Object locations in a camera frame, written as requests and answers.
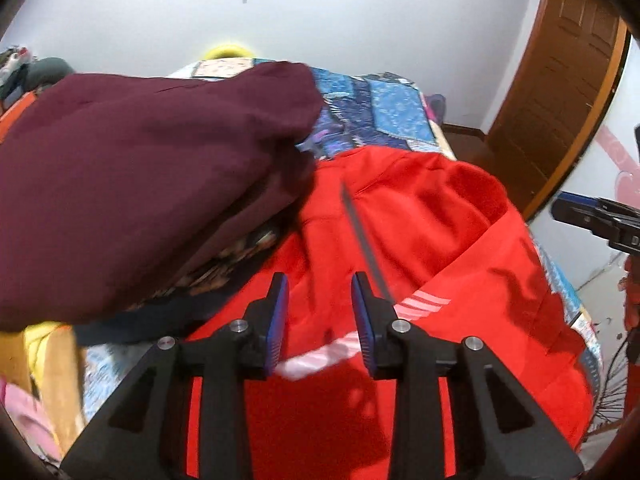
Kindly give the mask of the brown wooden door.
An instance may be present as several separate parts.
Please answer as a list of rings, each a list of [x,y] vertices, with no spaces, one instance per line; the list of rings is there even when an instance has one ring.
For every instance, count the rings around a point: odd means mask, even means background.
[[[487,138],[523,218],[544,206],[586,148],[620,79],[628,35],[608,0],[540,0]]]

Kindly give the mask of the brown patterned folded garment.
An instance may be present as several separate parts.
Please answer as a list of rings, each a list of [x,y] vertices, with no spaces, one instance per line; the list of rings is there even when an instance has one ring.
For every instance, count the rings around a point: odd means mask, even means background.
[[[279,229],[275,226],[262,226],[250,232],[222,250],[202,266],[190,274],[186,274],[169,288],[158,290],[153,296],[134,304],[128,312],[140,310],[148,304],[160,304],[179,295],[198,296],[204,292],[221,289],[231,280],[231,274],[239,269],[242,263],[265,252],[276,244]]]

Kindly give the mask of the pink heart wall sticker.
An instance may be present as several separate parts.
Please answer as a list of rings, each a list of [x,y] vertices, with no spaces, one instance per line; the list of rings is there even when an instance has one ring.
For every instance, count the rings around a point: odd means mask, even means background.
[[[599,129],[594,140],[618,170],[614,184],[615,199],[625,205],[638,208],[639,163],[631,157],[607,126]]]

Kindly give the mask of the red zip jacket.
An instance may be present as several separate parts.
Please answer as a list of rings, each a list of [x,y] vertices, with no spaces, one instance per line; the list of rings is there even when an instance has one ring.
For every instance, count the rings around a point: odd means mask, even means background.
[[[290,282],[276,374],[245,386],[258,479],[386,477],[395,386],[363,365],[350,301],[359,271],[427,333],[483,339],[571,445],[591,416],[585,344],[502,185],[435,153],[366,146],[320,162],[292,230],[198,329],[207,337]]]

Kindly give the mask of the maroon folded garment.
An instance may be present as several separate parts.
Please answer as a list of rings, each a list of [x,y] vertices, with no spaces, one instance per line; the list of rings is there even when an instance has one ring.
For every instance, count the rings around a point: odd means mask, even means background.
[[[1,147],[2,330],[106,318],[202,270],[308,191],[322,106],[299,63],[62,79]]]

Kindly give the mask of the dark green cushion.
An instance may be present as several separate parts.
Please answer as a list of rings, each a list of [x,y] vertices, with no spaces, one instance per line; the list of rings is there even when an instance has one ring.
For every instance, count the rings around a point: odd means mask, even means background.
[[[40,58],[29,64],[22,83],[25,91],[35,91],[42,87],[53,86],[61,79],[75,73],[62,58]]]

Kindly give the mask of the yellow blanket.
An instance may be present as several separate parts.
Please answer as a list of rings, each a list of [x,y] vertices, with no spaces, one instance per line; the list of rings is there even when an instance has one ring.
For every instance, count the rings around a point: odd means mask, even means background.
[[[82,355],[70,326],[53,322],[1,335],[1,378],[34,396],[46,411],[61,460],[86,426]]]

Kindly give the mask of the blue patchwork bedspread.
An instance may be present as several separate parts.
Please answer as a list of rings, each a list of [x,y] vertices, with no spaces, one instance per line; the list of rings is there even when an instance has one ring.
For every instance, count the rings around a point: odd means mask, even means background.
[[[422,94],[408,82],[345,76],[320,68],[314,71],[314,79],[326,102],[309,139],[310,145],[321,154],[320,162],[366,146],[435,153],[448,158],[437,145]],[[562,299],[564,320],[570,327],[563,297],[551,284],[548,266],[532,241],[551,289]],[[598,391],[598,363],[590,358],[586,344],[579,359],[589,379],[594,402]]]

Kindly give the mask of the orange box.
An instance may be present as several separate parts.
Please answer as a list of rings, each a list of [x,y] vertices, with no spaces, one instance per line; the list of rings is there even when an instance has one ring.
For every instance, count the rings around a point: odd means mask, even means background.
[[[35,92],[26,92],[1,115],[0,143],[3,143],[6,135],[17,119],[20,118],[21,114],[23,114],[36,99],[37,95]]]

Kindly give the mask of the yellow round object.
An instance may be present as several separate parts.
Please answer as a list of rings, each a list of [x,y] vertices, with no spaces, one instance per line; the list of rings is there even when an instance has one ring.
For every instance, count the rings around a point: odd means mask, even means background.
[[[240,44],[218,44],[202,55],[202,61],[221,60],[222,58],[254,58],[254,52]]]

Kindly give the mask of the dark navy folded garment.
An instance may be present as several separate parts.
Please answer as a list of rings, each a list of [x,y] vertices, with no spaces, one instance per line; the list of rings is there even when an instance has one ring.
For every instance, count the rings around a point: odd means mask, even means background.
[[[238,288],[223,288],[198,296],[178,296],[151,301],[132,311],[110,318],[73,324],[76,342],[81,347],[98,344],[141,344],[163,336],[185,337],[217,314],[238,293]]]

